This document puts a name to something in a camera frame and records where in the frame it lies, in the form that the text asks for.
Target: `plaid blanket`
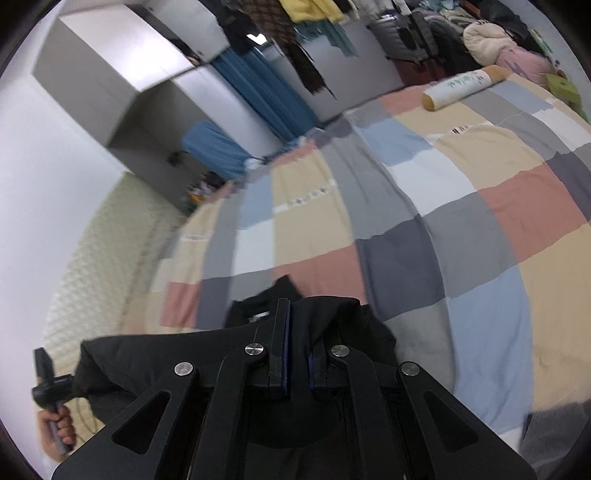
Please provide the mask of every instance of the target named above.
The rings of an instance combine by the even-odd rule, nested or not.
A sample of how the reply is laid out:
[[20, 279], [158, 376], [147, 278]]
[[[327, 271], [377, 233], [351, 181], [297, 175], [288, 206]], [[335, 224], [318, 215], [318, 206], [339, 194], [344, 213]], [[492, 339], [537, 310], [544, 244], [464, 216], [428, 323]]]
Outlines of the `plaid blanket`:
[[356, 297], [503, 434], [591, 398], [591, 129], [515, 75], [437, 112], [423, 90], [227, 185], [163, 255], [148, 310], [218, 329], [283, 275]]

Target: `blue curtain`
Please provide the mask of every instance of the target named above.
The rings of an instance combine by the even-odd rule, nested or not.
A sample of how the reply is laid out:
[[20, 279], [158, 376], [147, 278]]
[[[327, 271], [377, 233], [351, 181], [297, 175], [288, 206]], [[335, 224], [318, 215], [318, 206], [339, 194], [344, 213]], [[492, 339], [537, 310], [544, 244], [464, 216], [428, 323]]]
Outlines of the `blue curtain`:
[[224, 180], [244, 175], [244, 164], [251, 157], [225, 131], [207, 120], [194, 124], [182, 139], [183, 150], [198, 158]]
[[228, 48], [212, 65], [284, 142], [320, 127], [311, 108], [257, 49], [241, 57]]

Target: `gray towel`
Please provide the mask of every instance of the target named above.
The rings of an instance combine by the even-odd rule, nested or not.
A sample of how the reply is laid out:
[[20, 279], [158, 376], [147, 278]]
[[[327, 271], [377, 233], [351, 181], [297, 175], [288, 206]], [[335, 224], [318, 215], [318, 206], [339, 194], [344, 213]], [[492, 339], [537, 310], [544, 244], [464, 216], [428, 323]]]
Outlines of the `gray towel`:
[[558, 468], [588, 420], [588, 413], [578, 403], [531, 415], [519, 452], [539, 480], [546, 480]]

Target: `metal screw head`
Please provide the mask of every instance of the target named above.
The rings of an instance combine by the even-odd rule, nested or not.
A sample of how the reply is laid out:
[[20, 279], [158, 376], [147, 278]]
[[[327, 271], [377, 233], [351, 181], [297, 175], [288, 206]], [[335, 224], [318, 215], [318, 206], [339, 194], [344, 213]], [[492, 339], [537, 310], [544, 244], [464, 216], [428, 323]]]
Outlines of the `metal screw head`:
[[415, 375], [417, 375], [421, 371], [419, 366], [417, 364], [412, 363], [412, 362], [403, 363], [402, 367], [400, 367], [400, 370], [402, 371], [402, 373], [404, 375], [408, 375], [409, 377], [414, 377]]
[[265, 351], [265, 347], [260, 343], [249, 343], [244, 347], [244, 351], [248, 353], [248, 355], [260, 355]]
[[345, 345], [335, 345], [330, 349], [330, 353], [334, 356], [347, 356], [349, 355], [349, 347]]
[[193, 371], [193, 366], [189, 362], [180, 362], [174, 367], [174, 373], [179, 377], [184, 377]]

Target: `hanging scarf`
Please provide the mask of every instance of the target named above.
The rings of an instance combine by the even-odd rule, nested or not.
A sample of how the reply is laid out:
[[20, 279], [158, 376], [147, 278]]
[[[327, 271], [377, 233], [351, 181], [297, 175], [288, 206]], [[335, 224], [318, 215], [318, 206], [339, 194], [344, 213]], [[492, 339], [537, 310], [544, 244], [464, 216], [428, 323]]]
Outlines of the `hanging scarf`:
[[274, 40], [310, 93], [327, 88], [322, 75], [297, 41], [296, 30], [279, 0], [240, 0], [242, 9], [261, 33]]

